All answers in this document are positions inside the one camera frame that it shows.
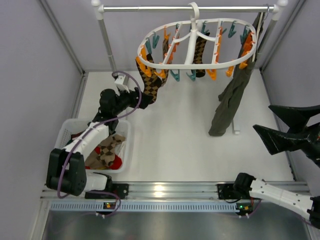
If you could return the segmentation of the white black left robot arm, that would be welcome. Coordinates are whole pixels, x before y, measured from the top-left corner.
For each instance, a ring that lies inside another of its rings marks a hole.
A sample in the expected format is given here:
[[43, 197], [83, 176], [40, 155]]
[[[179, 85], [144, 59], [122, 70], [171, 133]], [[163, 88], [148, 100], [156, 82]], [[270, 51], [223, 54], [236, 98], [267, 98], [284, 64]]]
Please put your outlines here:
[[121, 112], [127, 108], [133, 111], [145, 109], [152, 101], [153, 97], [143, 93], [139, 87], [119, 93], [110, 88], [103, 90], [97, 114], [84, 131], [63, 148], [54, 148], [50, 152], [46, 186], [56, 190], [60, 199], [77, 197], [83, 192], [115, 196], [111, 176], [96, 171], [88, 172], [85, 161], [102, 141], [114, 135], [122, 118]]

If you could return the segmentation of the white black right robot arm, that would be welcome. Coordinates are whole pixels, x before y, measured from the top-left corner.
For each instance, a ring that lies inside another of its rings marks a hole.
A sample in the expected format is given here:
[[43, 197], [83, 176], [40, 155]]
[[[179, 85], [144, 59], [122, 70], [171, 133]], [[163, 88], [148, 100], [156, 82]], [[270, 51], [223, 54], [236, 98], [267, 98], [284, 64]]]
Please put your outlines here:
[[[318, 105], [290, 107], [270, 105], [269, 109], [288, 127], [287, 132], [255, 124], [257, 132], [271, 155], [301, 150], [316, 166], [320, 165], [320, 124], [308, 126], [310, 118], [320, 113]], [[237, 175], [233, 189], [243, 195], [286, 208], [315, 227], [320, 227], [320, 198], [307, 196], [270, 185], [252, 175], [241, 172]]]

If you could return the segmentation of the dark yellow argyle sock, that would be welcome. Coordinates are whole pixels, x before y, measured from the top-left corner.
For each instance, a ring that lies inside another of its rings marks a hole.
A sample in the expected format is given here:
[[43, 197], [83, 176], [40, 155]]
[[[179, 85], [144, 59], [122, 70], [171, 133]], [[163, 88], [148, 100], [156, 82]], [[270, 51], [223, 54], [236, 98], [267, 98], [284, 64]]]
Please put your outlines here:
[[158, 90], [163, 87], [167, 80], [168, 80], [168, 76], [169, 76], [169, 70], [166, 69], [164, 70], [164, 73], [165, 73], [165, 77], [159, 77], [157, 74], [156, 74], [156, 70], [154, 68], [150, 68], [150, 71], [151, 71], [151, 76], [147, 76], [140, 68], [140, 65], [137, 61], [137, 57], [136, 57], [136, 66], [137, 66], [137, 69], [138, 69], [138, 72], [141, 76], [141, 79], [143, 81], [143, 84], [144, 84], [144, 90], [143, 90], [143, 93], [145, 95], [148, 95], [150, 97], [152, 97], [152, 100], [151, 102], [149, 103], [150, 105], [151, 104], [154, 104], [157, 100], [157, 94], [158, 94]]

